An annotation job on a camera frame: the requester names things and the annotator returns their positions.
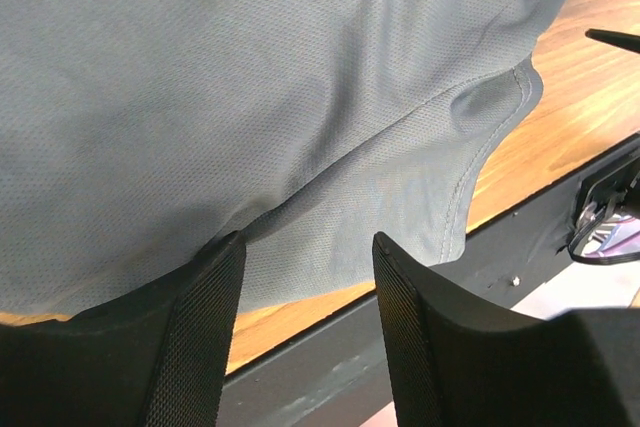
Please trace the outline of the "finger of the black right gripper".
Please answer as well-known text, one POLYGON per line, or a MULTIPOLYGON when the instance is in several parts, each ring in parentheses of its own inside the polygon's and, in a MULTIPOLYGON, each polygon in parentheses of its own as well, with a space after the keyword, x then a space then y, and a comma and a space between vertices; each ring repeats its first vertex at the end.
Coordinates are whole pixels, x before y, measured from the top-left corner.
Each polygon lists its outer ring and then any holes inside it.
POLYGON ((589 29, 585 35, 595 41, 620 48, 629 52, 640 53, 640 36, 617 31, 589 29))

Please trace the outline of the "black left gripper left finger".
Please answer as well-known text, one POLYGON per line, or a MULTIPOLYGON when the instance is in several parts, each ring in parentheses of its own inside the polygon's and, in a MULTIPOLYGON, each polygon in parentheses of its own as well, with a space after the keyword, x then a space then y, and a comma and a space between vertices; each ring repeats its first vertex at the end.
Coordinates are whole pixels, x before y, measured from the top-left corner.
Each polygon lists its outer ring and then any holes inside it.
POLYGON ((1 329, 5 426, 212 426, 244 276, 239 233, 69 320, 1 329))

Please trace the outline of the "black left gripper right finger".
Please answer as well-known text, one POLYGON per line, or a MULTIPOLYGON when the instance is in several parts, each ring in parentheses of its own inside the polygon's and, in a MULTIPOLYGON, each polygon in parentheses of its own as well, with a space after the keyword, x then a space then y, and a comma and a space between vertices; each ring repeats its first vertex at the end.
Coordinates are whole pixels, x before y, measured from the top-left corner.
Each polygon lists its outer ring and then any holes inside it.
POLYGON ((401 426, 635 426, 639 313, 540 320, 422 266, 384 233, 373 264, 401 426))

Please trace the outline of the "dark grey t shirt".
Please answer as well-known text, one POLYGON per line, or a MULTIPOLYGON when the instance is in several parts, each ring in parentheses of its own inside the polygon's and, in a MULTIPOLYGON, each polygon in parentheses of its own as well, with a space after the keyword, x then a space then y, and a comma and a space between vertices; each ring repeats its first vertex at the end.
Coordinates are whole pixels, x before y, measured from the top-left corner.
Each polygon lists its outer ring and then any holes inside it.
POLYGON ((73 315, 244 234, 240 310, 458 259, 565 0, 1 0, 1 308, 73 315))

